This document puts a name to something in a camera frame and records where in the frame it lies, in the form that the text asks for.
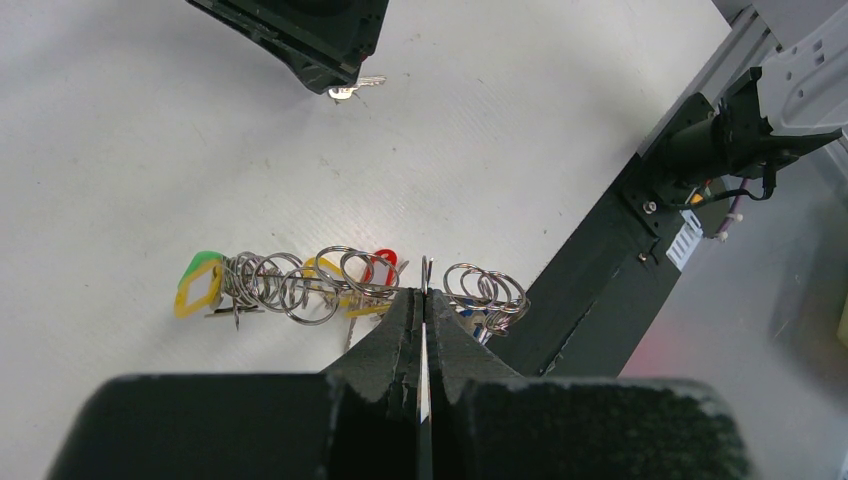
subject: floor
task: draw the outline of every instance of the floor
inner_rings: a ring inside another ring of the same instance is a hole
[[[730,403],[769,479],[834,479],[848,450],[848,177],[814,153],[705,242],[624,376],[707,382]]]

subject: black cable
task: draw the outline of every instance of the black cable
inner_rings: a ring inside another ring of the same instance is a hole
[[[751,200],[762,202],[768,200],[774,195],[774,189],[777,186],[777,171],[770,164],[763,167],[763,195],[758,197],[744,188],[728,190],[718,195],[713,195],[710,198],[705,198],[698,203],[664,203],[663,205],[673,210],[697,210],[711,203],[720,202],[728,198],[748,196]]]

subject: white table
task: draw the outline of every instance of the white table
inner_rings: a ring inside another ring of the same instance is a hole
[[[388,246],[529,285],[729,31],[709,0],[393,0],[336,105],[181,1],[0,0],[0,465],[127,372],[316,371],[347,325],[177,321],[193,254]]]

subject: key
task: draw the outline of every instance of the key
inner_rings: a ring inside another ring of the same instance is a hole
[[[362,87],[376,87],[386,83],[386,77],[378,75],[376,77],[361,77],[356,85],[352,87],[331,88],[329,92],[330,98],[333,100],[347,100],[353,96],[353,92]]]

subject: key tag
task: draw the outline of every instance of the key tag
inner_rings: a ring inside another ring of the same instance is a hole
[[[200,252],[194,256],[177,285],[174,315],[186,318],[204,307],[221,305],[221,278],[224,256],[218,252]]]

